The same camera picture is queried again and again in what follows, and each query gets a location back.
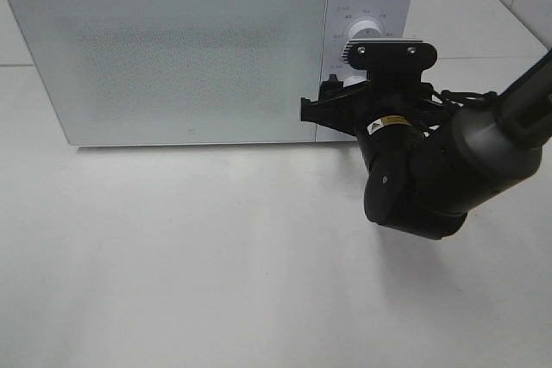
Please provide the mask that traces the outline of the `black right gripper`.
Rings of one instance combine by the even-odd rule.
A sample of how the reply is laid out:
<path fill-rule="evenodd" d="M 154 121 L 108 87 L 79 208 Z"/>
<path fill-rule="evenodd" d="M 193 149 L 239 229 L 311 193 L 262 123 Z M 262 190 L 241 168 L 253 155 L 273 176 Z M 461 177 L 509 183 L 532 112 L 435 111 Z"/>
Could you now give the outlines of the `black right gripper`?
<path fill-rule="evenodd" d="M 300 121 L 358 140 L 421 140 L 429 129 L 431 87 L 413 79 L 385 78 L 344 87 L 330 74 L 318 99 L 300 98 Z"/>

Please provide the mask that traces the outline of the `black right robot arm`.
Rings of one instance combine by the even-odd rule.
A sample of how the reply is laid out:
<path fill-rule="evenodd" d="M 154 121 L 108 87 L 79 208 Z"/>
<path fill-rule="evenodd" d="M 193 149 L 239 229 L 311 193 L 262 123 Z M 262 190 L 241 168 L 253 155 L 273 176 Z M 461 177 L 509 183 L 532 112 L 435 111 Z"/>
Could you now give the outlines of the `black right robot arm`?
<path fill-rule="evenodd" d="M 440 240 L 538 170 L 551 136 L 549 55 L 504 92 L 485 94 L 425 83 L 437 51 L 422 41 L 351 41 L 343 58 L 366 79 L 330 75 L 317 100 L 302 99 L 300 118 L 356 138 L 369 221 Z"/>

